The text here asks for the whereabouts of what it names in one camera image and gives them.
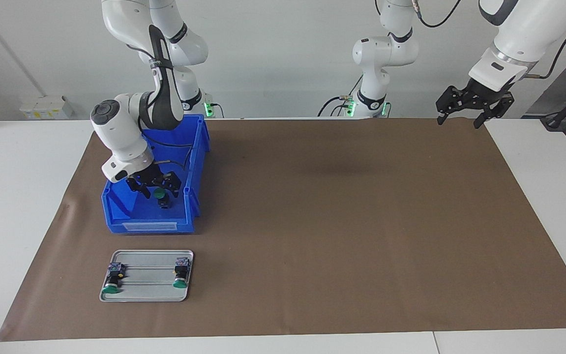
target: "blue object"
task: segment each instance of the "blue object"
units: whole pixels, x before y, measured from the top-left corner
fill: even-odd
[[[171,195],[171,207],[162,209],[154,197],[146,199],[130,190],[125,179],[106,184],[101,195],[108,229],[116,234],[182,234],[193,233],[193,219],[200,216],[200,178],[204,156],[210,151],[209,131],[203,115],[184,115],[174,130],[145,130],[155,141],[189,147],[168,147],[148,141],[156,161],[186,161],[183,169],[176,163],[160,164],[161,171],[174,171],[182,181],[177,198]]]

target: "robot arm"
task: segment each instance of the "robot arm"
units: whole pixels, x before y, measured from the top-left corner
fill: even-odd
[[[388,35],[364,38],[355,43],[353,59],[363,70],[363,81],[353,96],[353,115],[379,115],[390,83],[390,75],[384,68],[415,62],[418,41],[413,38],[414,15],[411,0],[384,0],[381,24],[388,30]]]
[[[97,135],[113,153],[102,171],[114,183],[127,179],[133,191],[148,198],[148,187],[152,186],[176,196],[180,188],[177,175],[163,174],[154,163],[142,129],[173,130],[180,124],[184,101],[179,83],[186,97],[191,98],[189,92],[195,91],[193,96],[199,94],[201,100],[193,72],[176,65],[204,62],[208,48],[202,38],[187,29],[175,0],[150,0],[149,7],[139,0],[103,0],[101,7],[108,31],[149,63],[155,84],[153,92],[120,94],[92,111]]]
[[[528,75],[566,33],[566,1],[480,0],[481,15],[499,28],[492,45],[470,70],[464,89],[449,87],[436,101],[438,124],[464,109],[483,110],[476,128],[501,118],[514,103],[512,85]]]

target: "brown paper mat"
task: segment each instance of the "brown paper mat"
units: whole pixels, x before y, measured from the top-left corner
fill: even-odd
[[[92,137],[0,340],[566,327],[566,266],[471,121],[209,129],[190,236],[107,230]],[[189,298],[100,302],[117,249],[192,249]]]

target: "black cable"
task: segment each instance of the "black cable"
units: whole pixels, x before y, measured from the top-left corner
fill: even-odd
[[[335,114],[335,110],[337,110],[337,108],[339,108],[339,111],[342,111],[342,108],[348,108],[348,105],[339,105],[336,108],[333,108],[332,112],[330,113],[330,116],[332,117]]]
[[[342,100],[342,98],[340,96],[334,97],[328,101],[326,101],[326,103],[324,103],[323,107],[320,109],[320,112],[318,112],[318,116],[320,117],[322,115],[322,112],[324,112],[324,109],[328,106],[329,103],[333,102],[333,101],[337,101],[337,100]]]
[[[565,46],[566,46],[566,38],[565,38],[564,42],[562,42],[562,45],[560,45],[558,53],[556,53],[556,57],[554,58],[554,61],[552,62],[552,66],[550,67],[550,71],[545,76],[538,76],[538,77],[535,77],[535,78],[530,78],[530,76],[528,76],[528,77],[526,77],[526,79],[544,80],[544,79],[548,79],[550,76],[552,76],[552,72],[554,71],[554,68],[556,67],[556,64],[558,63],[558,60],[560,58],[560,54],[562,54],[562,51],[565,49]]]
[[[442,25],[444,25],[449,18],[451,18],[451,16],[453,16],[453,13],[455,12],[455,10],[458,8],[458,5],[462,2],[462,0],[458,0],[455,5],[453,5],[453,9],[451,9],[451,12],[449,12],[449,14],[447,15],[447,17],[445,17],[444,20],[442,20],[442,22],[440,23],[436,23],[435,25],[430,25],[429,23],[425,22],[425,20],[423,20],[422,18],[422,13],[419,11],[418,13],[416,13],[416,15],[418,16],[418,19],[420,20],[420,22],[429,27],[430,29],[435,29],[436,27],[440,27]]]
[[[155,161],[154,164],[177,164],[178,166],[182,167],[182,170],[184,170],[184,165],[177,161],[172,161],[172,160]]]
[[[148,102],[147,105],[145,105],[145,109],[149,109],[150,107],[152,107],[152,105],[154,105],[154,103],[156,103],[156,101],[159,99],[161,94],[163,94],[163,85],[161,85],[161,87],[158,89],[158,93],[156,94],[154,99],[152,99],[151,102]]]
[[[151,55],[150,53],[148,53],[147,51],[145,51],[143,49],[140,49],[140,48],[137,48],[137,47],[132,47],[132,45],[129,45],[129,44],[126,44],[126,46],[129,49],[136,50],[137,52],[141,52],[141,53],[145,54],[146,56],[148,56],[150,59],[155,60],[153,55]]]
[[[192,152],[193,152],[193,145],[191,145],[189,151],[186,152],[186,156],[184,157],[184,163],[182,163],[183,166],[186,166],[186,163],[189,161],[189,156],[191,155]]]
[[[359,83],[361,83],[361,79],[363,79],[363,74],[359,77],[359,80],[357,80],[357,82],[355,83],[354,87],[351,89],[351,92],[348,93],[348,96],[351,96],[353,94],[353,92],[355,91],[355,89],[357,88],[357,85],[359,85]],[[337,112],[337,116],[339,117],[339,115],[342,114],[342,109],[339,109],[339,112]]]
[[[220,105],[219,103],[211,103],[210,105],[211,107],[219,107],[219,109],[222,111],[222,118],[226,118],[226,115],[224,114],[224,107],[222,107],[222,105]]]
[[[387,102],[386,105],[390,105],[390,109],[388,110],[388,114],[386,115],[386,118],[390,118],[390,113],[392,112],[392,104],[390,102]]]
[[[167,146],[169,148],[193,148],[193,144],[177,145],[177,144],[161,143],[160,141],[150,138],[149,135],[146,132],[144,132],[143,126],[141,126],[141,117],[139,117],[139,119],[137,120],[137,125],[139,126],[139,130],[141,131],[141,134],[143,134],[143,136],[152,143],[157,143],[158,145]]]

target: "metal tray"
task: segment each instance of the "metal tray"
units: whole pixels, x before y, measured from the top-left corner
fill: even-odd
[[[173,287],[176,258],[187,257],[191,271],[185,289]],[[125,278],[121,280],[121,292],[103,294],[103,302],[179,302],[186,299],[193,272],[192,251],[116,251],[110,263],[121,262],[126,266]]]

